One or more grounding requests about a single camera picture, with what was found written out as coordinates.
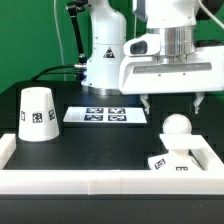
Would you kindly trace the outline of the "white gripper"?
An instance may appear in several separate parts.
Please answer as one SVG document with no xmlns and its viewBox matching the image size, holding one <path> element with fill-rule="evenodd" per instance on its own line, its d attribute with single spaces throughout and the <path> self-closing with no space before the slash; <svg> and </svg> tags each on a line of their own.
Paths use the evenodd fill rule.
<svg viewBox="0 0 224 224">
<path fill-rule="evenodd" d="M 150 102 L 143 94 L 198 92 L 193 102 L 198 114 L 202 92 L 224 90 L 224 46 L 199 47 L 183 62 L 163 62 L 161 51 L 158 34 L 145 34 L 124 45 L 119 89 L 123 94 L 139 94 L 146 114 L 150 114 Z"/>
</svg>

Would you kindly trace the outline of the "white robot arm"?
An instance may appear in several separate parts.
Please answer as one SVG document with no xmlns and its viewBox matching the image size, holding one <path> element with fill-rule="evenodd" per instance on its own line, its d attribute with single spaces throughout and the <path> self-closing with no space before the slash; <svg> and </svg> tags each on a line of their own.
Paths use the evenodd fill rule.
<svg viewBox="0 0 224 224">
<path fill-rule="evenodd" d="M 92 55 L 85 90 L 96 94 L 148 96 L 192 92 L 198 107 L 206 92 L 224 90 L 224 46 L 197 47 L 196 14 L 202 0 L 132 0 L 146 33 L 126 39 L 126 20 L 108 0 L 89 0 Z"/>
</svg>

